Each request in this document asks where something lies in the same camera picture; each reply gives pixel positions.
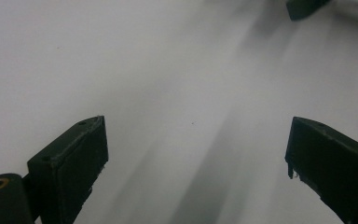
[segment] black object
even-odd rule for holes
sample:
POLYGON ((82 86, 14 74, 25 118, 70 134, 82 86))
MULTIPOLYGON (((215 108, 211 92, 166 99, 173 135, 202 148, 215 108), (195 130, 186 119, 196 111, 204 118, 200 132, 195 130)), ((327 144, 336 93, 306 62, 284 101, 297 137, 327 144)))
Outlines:
POLYGON ((297 172, 344 223, 358 223, 358 142, 294 117, 285 159, 291 178, 297 172))
POLYGON ((307 18, 323 7, 330 0, 289 0, 286 2, 290 20, 299 21, 307 18))
POLYGON ((28 161, 26 177, 0 175, 0 224, 73 223, 107 161, 103 116, 78 122, 28 161))

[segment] white backdrop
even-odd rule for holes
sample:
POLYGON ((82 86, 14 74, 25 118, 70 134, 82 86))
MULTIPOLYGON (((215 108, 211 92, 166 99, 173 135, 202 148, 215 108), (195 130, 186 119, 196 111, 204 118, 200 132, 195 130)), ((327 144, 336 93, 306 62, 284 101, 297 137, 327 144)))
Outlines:
POLYGON ((287 176, 293 116, 358 141, 358 5, 0 1, 0 174, 105 115, 76 223, 341 223, 287 176))

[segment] white surface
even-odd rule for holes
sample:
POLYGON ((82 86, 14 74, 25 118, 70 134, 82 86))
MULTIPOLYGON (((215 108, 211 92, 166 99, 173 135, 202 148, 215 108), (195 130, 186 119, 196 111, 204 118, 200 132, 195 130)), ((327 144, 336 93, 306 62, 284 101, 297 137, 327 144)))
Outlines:
POLYGON ((358 141, 358 7, 0 1, 0 174, 105 115, 76 223, 341 223, 283 160, 293 116, 358 141))

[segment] black plastic part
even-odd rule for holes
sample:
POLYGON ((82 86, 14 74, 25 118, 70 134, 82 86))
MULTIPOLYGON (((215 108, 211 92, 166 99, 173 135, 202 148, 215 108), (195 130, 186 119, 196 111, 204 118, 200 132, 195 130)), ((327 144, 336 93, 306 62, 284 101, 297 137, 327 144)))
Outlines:
POLYGON ((26 175, 22 179, 22 183, 27 195, 28 204, 31 210, 32 219, 36 220, 42 211, 42 200, 40 198, 40 191, 32 185, 31 177, 26 175))
POLYGON ((44 224, 73 223, 108 161, 103 117, 78 122, 28 161, 44 224))
POLYGON ((307 18, 330 0, 289 0, 286 2, 290 20, 299 21, 307 18))
POLYGON ((285 159, 289 176, 317 192, 345 223, 358 223, 358 142, 310 119, 293 118, 285 159))
POLYGON ((34 223, 22 184, 15 174, 0 175, 0 224, 34 223))

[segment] small black object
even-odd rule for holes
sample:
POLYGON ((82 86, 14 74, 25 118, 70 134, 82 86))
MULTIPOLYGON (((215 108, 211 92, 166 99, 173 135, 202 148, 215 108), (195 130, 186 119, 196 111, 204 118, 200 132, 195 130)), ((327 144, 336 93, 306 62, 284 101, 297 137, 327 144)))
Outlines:
POLYGON ((294 117, 285 159, 290 178, 297 172, 344 223, 358 223, 358 142, 294 117))
POLYGON ((27 176, 0 175, 0 224, 73 223, 107 161, 103 116, 78 122, 28 161, 27 176))
POLYGON ((299 21, 312 15, 329 1, 330 0, 289 0, 286 2, 286 8, 289 12, 290 20, 299 21))

